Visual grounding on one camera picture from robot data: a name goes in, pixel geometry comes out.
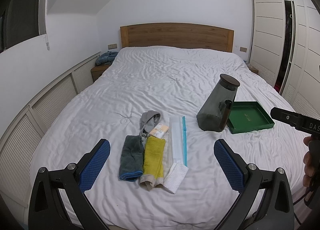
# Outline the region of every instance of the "bed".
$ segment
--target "bed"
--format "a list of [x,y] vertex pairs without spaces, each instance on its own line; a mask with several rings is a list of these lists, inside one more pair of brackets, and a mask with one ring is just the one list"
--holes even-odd
[[[213,154],[214,142],[224,138],[247,163],[263,170],[284,168],[292,193],[302,187],[306,134],[277,121],[272,129],[235,135],[228,128],[204,132],[197,125],[196,114],[221,73],[241,83],[236,101],[258,101],[267,112],[273,107],[293,111],[231,53],[232,30],[143,24],[121,27],[121,37],[124,48],[110,68],[72,99],[42,138],[31,161],[32,185],[40,167],[63,169],[105,138],[111,154],[86,196],[107,224],[140,230],[213,229],[238,196]],[[138,181],[118,178],[124,139],[139,134],[141,114],[150,109],[160,111],[160,122],[167,125],[170,116],[186,116],[189,171],[176,194],[162,188],[148,191]],[[61,195],[70,218],[79,224],[65,193]]]

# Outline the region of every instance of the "green tray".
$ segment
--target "green tray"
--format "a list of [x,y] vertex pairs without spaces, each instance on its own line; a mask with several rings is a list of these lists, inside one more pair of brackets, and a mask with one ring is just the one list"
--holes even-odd
[[235,101],[228,119],[231,133],[273,128],[274,121],[256,101]]

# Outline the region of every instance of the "black handle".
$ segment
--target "black handle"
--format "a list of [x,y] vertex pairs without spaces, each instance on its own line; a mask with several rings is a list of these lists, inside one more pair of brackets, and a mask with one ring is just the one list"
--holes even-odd
[[219,124],[219,130],[221,130],[221,131],[223,131],[227,125],[233,102],[231,100],[227,99],[224,103],[225,103],[226,107],[224,109],[224,112],[223,112],[223,115],[222,115],[222,118],[221,118],[221,121]]
[[320,163],[320,140],[311,140],[308,146],[311,154],[311,165],[315,167],[317,171]]

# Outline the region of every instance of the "blue plastic strip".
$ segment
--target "blue plastic strip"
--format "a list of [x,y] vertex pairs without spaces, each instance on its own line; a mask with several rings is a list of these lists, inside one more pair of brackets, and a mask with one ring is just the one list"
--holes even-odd
[[182,117],[182,130],[183,130],[183,161],[184,161],[184,165],[187,166],[187,128],[186,128],[186,117]]

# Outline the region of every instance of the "window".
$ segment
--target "window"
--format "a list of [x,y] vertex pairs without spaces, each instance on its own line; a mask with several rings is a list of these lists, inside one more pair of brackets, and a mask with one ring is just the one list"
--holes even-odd
[[39,35],[39,0],[11,0],[0,17],[0,52]]

